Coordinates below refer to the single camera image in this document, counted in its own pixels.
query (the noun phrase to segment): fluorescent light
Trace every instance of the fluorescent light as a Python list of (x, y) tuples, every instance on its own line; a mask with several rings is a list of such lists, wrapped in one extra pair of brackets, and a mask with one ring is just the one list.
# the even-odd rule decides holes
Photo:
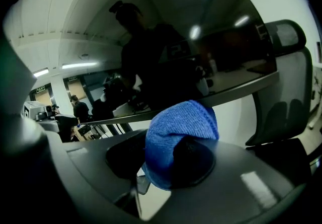
[(242, 24), (244, 24), (245, 22), (247, 22), (249, 20), (249, 16), (243, 16), (241, 18), (239, 18), (236, 23), (235, 23), (235, 26), (240, 26)]
[(191, 27), (190, 34), (189, 34), (190, 39), (192, 40), (198, 39), (200, 32), (201, 32), (201, 29), (199, 25), (194, 25), (193, 27)]
[(82, 66), (93, 66), (96, 65), (96, 62), (93, 63), (79, 63), (79, 64), (69, 64), (69, 65), (63, 65), (62, 69), (67, 69), (67, 68), (74, 68), (74, 67), (82, 67)]
[(47, 74), (49, 73), (49, 70), (48, 69), (44, 69), (44, 70), (40, 70), (39, 72), (35, 72), (34, 73), (34, 76), (35, 77), (39, 77), (39, 76), (42, 76), (43, 74)]

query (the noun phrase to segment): office chair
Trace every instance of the office chair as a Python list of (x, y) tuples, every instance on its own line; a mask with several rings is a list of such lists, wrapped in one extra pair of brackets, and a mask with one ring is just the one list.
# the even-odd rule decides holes
[(296, 23), (282, 20), (266, 26), (276, 53), (280, 80), (253, 94), (257, 127), (246, 145), (252, 146), (247, 150), (297, 186), (311, 176), (301, 141), (291, 138), (301, 134), (308, 122), (312, 59), (305, 47), (305, 35)]

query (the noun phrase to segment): ceiling light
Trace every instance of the ceiling light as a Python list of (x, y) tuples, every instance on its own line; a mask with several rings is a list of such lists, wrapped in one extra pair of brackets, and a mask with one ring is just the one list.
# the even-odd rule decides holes
[(240, 26), (240, 25), (246, 23), (249, 20), (249, 18), (250, 18), (249, 16), (243, 16), (243, 17), (239, 18), (236, 21), (235, 26)]
[(74, 68), (74, 67), (82, 67), (82, 66), (93, 66), (96, 65), (96, 62), (93, 63), (79, 63), (79, 64), (69, 64), (69, 65), (63, 65), (62, 69), (67, 69), (67, 68)]
[(49, 73), (49, 70), (46, 68), (46, 69), (40, 70), (38, 72), (35, 72), (34, 76), (39, 77), (39, 76), (42, 76), (43, 74), (47, 74), (47, 73)]
[(191, 27), (190, 34), (189, 34), (190, 39), (192, 40), (198, 39), (200, 32), (201, 32), (201, 29), (199, 25), (194, 25), (193, 27)]

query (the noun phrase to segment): blue cloth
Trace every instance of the blue cloth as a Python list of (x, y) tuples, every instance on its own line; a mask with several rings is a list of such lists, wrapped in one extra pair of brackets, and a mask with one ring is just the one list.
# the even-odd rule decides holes
[(160, 112), (151, 121), (145, 139), (145, 163), (142, 168), (153, 185), (171, 187), (173, 150), (185, 136), (218, 140), (218, 128), (212, 108), (196, 101), (176, 104)]

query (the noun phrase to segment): ceiling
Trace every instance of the ceiling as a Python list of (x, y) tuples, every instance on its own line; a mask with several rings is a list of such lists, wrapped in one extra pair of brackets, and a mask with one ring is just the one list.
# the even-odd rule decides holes
[[(4, 31), (31, 72), (72, 76), (121, 67), (122, 45), (129, 34), (109, 8), (118, 0), (19, 0), (8, 11)], [(199, 24), (203, 34), (233, 27), (242, 15), (259, 18), (250, 0), (122, 0), (137, 5), (149, 27), (168, 23), (184, 37)], [(67, 63), (103, 62), (91, 69), (62, 70)]]

